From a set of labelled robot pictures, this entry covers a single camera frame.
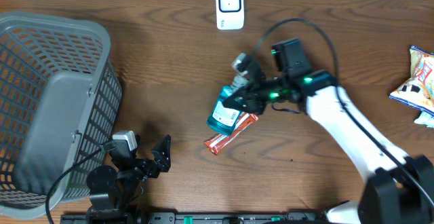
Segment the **blue mouthwash bottle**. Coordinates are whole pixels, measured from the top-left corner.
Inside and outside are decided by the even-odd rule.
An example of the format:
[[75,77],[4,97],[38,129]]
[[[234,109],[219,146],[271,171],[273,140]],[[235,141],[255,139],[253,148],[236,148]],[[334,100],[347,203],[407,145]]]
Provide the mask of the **blue mouthwash bottle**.
[[213,131],[225,136],[232,135],[241,112],[224,107],[223,102],[247,83],[247,79],[242,75],[236,75],[231,85],[222,87],[214,109],[206,121]]

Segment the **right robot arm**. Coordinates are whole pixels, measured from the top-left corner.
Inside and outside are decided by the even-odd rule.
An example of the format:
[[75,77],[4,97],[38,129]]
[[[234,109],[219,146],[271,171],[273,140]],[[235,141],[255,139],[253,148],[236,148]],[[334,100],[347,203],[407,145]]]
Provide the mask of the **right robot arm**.
[[365,185],[359,202],[320,210],[302,223],[432,223],[431,161],[411,157],[387,139],[352,103],[335,75],[313,70],[299,39],[275,44],[272,53],[281,72],[272,79],[252,56],[240,54],[234,60],[242,85],[224,107],[261,115],[268,104],[298,105],[338,143]]

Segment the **light teal snack packet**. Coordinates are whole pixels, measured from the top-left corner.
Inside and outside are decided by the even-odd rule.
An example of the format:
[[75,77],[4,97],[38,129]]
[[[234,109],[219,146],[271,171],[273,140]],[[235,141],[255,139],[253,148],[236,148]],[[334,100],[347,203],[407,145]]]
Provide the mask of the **light teal snack packet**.
[[425,125],[428,128],[434,128],[434,117],[427,112],[422,112],[419,117],[414,120],[414,123]]

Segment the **small yellow blue snack bag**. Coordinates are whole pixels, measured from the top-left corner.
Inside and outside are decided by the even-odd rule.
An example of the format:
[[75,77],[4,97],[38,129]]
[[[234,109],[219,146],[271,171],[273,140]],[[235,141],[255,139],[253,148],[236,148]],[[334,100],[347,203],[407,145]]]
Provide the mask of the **small yellow blue snack bag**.
[[433,116],[433,95],[417,79],[408,79],[389,98]]

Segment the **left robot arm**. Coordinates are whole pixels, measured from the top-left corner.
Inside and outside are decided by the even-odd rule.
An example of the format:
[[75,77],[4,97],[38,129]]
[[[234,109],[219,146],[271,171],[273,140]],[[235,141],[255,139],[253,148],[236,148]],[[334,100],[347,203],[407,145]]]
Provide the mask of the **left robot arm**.
[[152,159],[137,158],[140,137],[132,131],[118,132],[103,143],[101,149],[111,156],[113,165],[101,165],[87,176],[92,207],[85,222],[147,223],[146,215],[132,202],[142,183],[169,171],[171,139],[167,134],[152,148]]

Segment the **orange brown snack bar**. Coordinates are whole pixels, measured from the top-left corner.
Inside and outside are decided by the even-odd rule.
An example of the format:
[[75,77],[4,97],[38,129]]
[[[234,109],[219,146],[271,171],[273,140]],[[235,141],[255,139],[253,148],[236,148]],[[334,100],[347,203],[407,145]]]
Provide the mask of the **orange brown snack bar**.
[[223,134],[215,134],[213,137],[206,140],[204,145],[210,150],[211,153],[218,155],[228,144],[234,141],[241,132],[258,120],[259,117],[257,115],[253,113],[242,112],[237,119],[232,135],[226,136]]

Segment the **large yellow snack bag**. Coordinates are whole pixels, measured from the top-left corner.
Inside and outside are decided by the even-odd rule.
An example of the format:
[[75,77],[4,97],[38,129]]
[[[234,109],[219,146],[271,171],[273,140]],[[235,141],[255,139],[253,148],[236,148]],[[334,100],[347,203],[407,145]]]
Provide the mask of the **large yellow snack bag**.
[[419,47],[410,48],[411,78],[422,84],[423,94],[433,105],[433,53]]

